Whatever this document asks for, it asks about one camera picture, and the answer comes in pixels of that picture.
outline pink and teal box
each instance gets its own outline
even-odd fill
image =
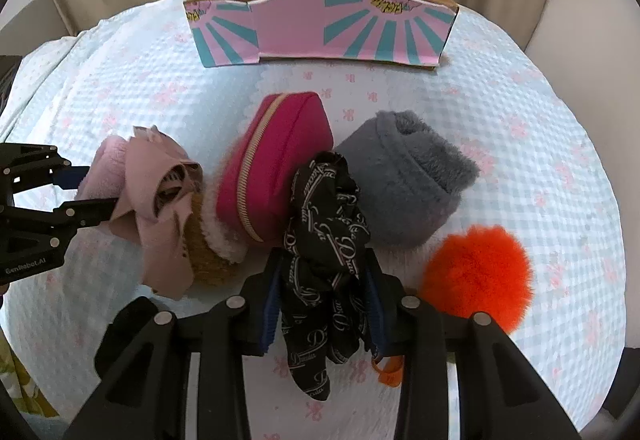
[[[437,66],[458,13],[453,0],[187,0],[205,67],[261,58],[328,58]]]

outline bedsheet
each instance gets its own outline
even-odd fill
[[[11,142],[59,147],[88,164],[110,133],[158,125],[211,172],[261,99],[318,92],[339,143],[378,110],[412,109],[481,169],[458,211],[423,246],[379,249],[383,268],[417,286],[431,251],[471,224],[501,224],[524,245],[534,299],[511,337],[578,428],[599,410],[625,333],[625,265],[618,207],[584,129],[497,26],[462,8],[437,70],[363,62],[272,61],[205,69],[182,0],[161,0],[42,47],[15,80],[0,117]],[[16,197],[50,210],[73,193],[44,187]],[[264,265],[251,253],[226,287],[193,287],[162,300],[178,316],[206,311]],[[131,243],[83,229],[65,265],[12,284],[0,326],[56,410],[71,419],[98,383],[95,350],[114,314],[140,294],[141,254]],[[398,389],[377,382],[360,351],[331,366],[332,395],[309,400],[287,371],[281,333],[263,358],[245,359],[254,438],[390,439]],[[459,437],[457,382],[449,365],[450,438]]]

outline silver bolt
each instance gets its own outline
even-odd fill
[[[171,322],[171,319],[173,319],[174,316],[171,314],[171,312],[167,312],[166,310],[162,311],[162,312],[158,312],[155,317],[154,317],[154,321],[156,322],[157,325],[168,325]]]
[[[476,312],[474,314],[474,321],[480,326],[487,326],[491,324],[491,316],[485,312]]]
[[[244,297],[242,297],[241,295],[233,295],[226,300],[226,305],[229,308],[242,308],[245,303],[246,301],[244,300]]]
[[[406,295],[401,300],[402,306],[405,308],[418,308],[420,306],[420,300],[415,295]]]

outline zipper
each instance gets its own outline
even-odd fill
[[[278,106],[284,101],[284,99],[289,94],[280,94],[277,96],[263,113],[260,122],[255,128],[254,134],[249,141],[248,146],[246,147],[246,151],[244,152],[244,157],[242,157],[242,164],[240,165],[240,173],[238,175],[238,186],[236,190],[236,198],[238,200],[238,216],[240,218],[240,222],[242,223],[242,227],[246,233],[252,237],[256,242],[264,242],[264,240],[258,236],[258,233],[255,232],[254,227],[251,225],[251,220],[249,220],[249,211],[246,206],[246,189],[247,189],[247,181],[249,180],[249,172],[251,171],[251,164],[254,161],[255,152],[258,150],[258,145],[260,144],[260,140],[264,135],[264,131],[271,121],[273,114],[278,109]]]

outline orange fluffy ball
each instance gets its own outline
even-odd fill
[[[531,303],[531,278],[526,252],[503,227],[473,226],[445,238],[427,263],[419,295],[459,317],[487,312],[510,333]]]

